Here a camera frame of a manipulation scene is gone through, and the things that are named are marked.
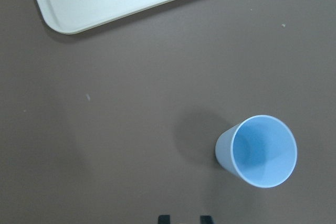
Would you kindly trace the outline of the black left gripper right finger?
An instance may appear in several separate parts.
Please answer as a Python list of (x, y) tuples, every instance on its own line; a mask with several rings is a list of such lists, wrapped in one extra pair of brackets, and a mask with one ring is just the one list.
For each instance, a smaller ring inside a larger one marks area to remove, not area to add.
[(200, 216), (200, 224), (212, 224), (212, 216), (209, 215)]

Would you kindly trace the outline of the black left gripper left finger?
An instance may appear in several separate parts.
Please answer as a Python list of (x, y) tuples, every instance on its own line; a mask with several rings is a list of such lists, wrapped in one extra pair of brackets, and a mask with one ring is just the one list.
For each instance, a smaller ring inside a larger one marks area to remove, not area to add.
[(157, 224), (170, 224), (171, 216), (170, 215), (159, 215), (157, 219)]

